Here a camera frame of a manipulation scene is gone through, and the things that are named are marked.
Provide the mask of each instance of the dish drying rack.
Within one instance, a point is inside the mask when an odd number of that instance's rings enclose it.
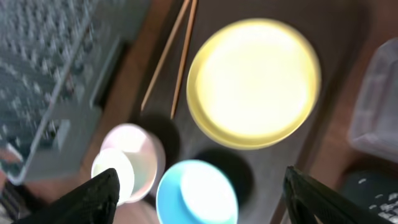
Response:
[[[0,159],[13,184],[76,173],[149,0],[0,0]]]

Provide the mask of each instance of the wooden surface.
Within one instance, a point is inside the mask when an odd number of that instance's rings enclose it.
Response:
[[[150,55],[158,39],[160,29],[162,28],[162,21],[172,2],[172,0],[152,1],[153,3],[142,32],[136,44],[129,49],[122,64],[122,69],[116,77],[107,100],[104,115],[93,137],[93,142],[80,173],[76,177],[67,179],[40,181],[29,184],[31,191],[38,197],[52,202],[87,181],[90,177],[91,163],[99,151],[99,146],[105,134],[115,125],[129,120],[132,106],[136,104],[139,85],[147,69]],[[346,140],[353,106],[371,55],[386,40],[398,35],[398,2],[396,0],[370,0],[370,2],[373,15],[370,35],[338,98],[337,105],[331,116],[331,123],[326,130],[325,137],[320,139],[320,141],[322,140],[320,149],[310,169],[310,174],[314,178],[333,188],[338,186],[341,174],[350,164],[358,159],[367,157],[350,148]],[[279,166],[277,161],[272,161],[272,159],[264,162],[269,162],[276,167]],[[153,214],[152,216],[149,215],[151,218],[147,218],[148,212],[153,211],[143,204],[123,205],[118,208],[114,223],[156,223]]]
[[[80,173],[71,178],[45,180],[29,183],[28,188],[47,202],[65,195],[75,187],[90,179],[91,165],[100,150],[106,133],[118,124],[125,123],[135,104],[137,91],[147,70],[152,51],[158,41],[162,24],[169,12],[172,0],[152,0],[147,18],[136,42],[127,50],[121,68],[114,81],[106,101],[103,117],[99,122],[91,146],[83,161]],[[156,218],[147,218],[150,209],[141,203],[127,204],[120,207],[114,223],[152,224]]]
[[[331,123],[310,170],[311,176],[333,189],[338,188],[341,175],[352,164],[363,159],[373,159],[349,145],[348,129],[362,79],[373,53],[387,40],[398,37],[398,1],[371,0],[370,3],[372,19],[369,36],[338,97]]]

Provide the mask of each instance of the dark tray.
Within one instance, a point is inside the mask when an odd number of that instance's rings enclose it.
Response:
[[[141,85],[139,103],[181,4],[181,0],[175,2],[171,19],[166,22],[159,48],[153,56],[154,64]],[[339,86],[366,38],[367,7],[355,0],[199,0],[180,101],[175,119],[171,121],[170,110],[189,11],[190,7],[145,110],[140,114],[140,105],[135,105],[131,122],[140,124],[162,141],[167,156],[166,169],[185,159],[202,159],[223,170],[238,195],[239,223],[280,222],[286,167],[306,165],[309,152],[319,143]],[[224,26],[253,17],[273,18],[290,24],[312,43],[322,66],[322,90],[309,118],[287,139],[256,151],[237,151],[220,146],[199,130],[189,113],[185,89],[192,60],[204,42]],[[152,199],[156,189],[157,186],[151,192]]]

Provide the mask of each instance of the bowl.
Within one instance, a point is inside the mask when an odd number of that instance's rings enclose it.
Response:
[[[215,166],[188,160],[163,176],[156,196],[163,224],[236,224],[238,200],[228,178]]]

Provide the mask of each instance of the chopsticks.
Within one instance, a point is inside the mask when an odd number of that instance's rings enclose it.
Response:
[[[164,48],[164,50],[162,52],[162,55],[160,56],[159,63],[156,66],[156,69],[155,69],[155,72],[154,72],[154,76],[150,80],[149,87],[148,87],[148,89],[147,89],[147,91],[145,93],[144,100],[141,103],[141,111],[144,110],[145,105],[146,105],[146,103],[148,101],[148,98],[150,96],[150,93],[152,92],[152,89],[153,89],[153,87],[154,87],[154,85],[156,83],[157,77],[159,76],[159,73],[160,73],[160,71],[161,71],[161,69],[163,67],[163,64],[165,62],[166,56],[169,53],[169,50],[170,50],[171,45],[173,43],[174,37],[177,34],[178,28],[181,25],[182,19],[183,19],[184,14],[185,14],[185,11],[187,10],[189,1],[190,0],[184,0],[184,3],[182,4],[181,10],[178,13],[177,19],[175,20],[175,24],[174,24],[174,26],[172,28],[172,31],[171,31],[171,33],[169,35],[169,38],[167,39],[166,46],[165,46],[165,48]]]
[[[189,44],[190,44],[190,40],[191,40],[193,21],[195,20],[195,13],[196,13],[197,5],[198,5],[198,0],[193,0],[192,5],[191,5],[191,12],[189,15],[189,20],[188,20],[187,33],[185,34],[185,41],[184,41],[184,46],[183,46],[182,55],[181,55],[180,68],[178,69],[177,83],[175,85],[172,111],[171,111],[171,115],[170,115],[171,119],[174,118],[175,110],[177,108],[178,97],[179,97],[180,89],[181,89],[182,76],[183,76],[183,73],[185,70],[185,64],[187,62],[188,49],[189,49]]]

